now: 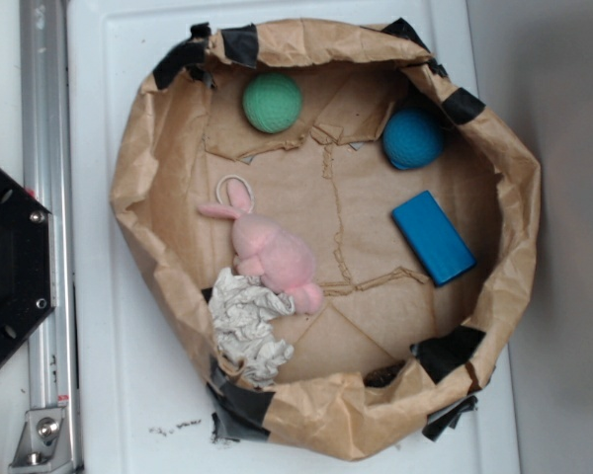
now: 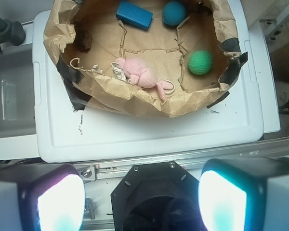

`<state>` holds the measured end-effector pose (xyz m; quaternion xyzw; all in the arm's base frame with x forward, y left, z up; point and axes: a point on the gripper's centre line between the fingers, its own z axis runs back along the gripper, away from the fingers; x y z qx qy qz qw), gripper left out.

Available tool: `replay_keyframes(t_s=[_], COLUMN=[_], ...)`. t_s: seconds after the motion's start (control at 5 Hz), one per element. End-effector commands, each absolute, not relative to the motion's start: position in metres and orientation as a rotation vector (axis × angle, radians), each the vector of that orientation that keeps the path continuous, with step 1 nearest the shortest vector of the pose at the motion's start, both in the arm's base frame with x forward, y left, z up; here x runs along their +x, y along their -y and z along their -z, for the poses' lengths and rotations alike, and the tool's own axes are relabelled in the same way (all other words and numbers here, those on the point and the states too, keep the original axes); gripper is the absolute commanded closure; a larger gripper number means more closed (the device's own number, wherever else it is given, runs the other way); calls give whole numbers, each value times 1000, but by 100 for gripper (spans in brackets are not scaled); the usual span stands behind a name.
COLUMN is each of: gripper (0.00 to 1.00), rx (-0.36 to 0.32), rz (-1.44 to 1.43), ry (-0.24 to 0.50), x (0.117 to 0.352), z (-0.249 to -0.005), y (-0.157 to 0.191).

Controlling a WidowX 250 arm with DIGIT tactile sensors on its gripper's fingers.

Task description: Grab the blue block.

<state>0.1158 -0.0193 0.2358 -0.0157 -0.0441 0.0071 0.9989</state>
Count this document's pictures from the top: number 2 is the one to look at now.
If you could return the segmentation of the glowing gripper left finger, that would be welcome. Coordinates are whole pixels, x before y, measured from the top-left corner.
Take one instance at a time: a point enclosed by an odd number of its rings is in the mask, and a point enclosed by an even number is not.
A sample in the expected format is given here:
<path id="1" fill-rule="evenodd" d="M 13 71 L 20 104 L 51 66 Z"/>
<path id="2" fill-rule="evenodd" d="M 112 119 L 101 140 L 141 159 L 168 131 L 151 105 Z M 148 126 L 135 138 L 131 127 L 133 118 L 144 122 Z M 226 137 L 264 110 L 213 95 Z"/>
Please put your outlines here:
<path id="1" fill-rule="evenodd" d="M 79 231 L 84 208 L 71 164 L 0 164 L 0 231 Z"/>

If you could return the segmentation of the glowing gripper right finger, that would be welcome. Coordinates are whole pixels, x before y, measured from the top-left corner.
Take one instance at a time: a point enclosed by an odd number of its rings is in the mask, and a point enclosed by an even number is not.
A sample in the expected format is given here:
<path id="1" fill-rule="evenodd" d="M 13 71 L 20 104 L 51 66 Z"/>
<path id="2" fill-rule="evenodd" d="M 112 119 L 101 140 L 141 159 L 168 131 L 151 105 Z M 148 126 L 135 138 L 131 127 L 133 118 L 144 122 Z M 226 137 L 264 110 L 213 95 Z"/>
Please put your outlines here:
<path id="1" fill-rule="evenodd" d="M 289 157 L 210 159 L 198 202 L 209 231 L 289 231 Z"/>

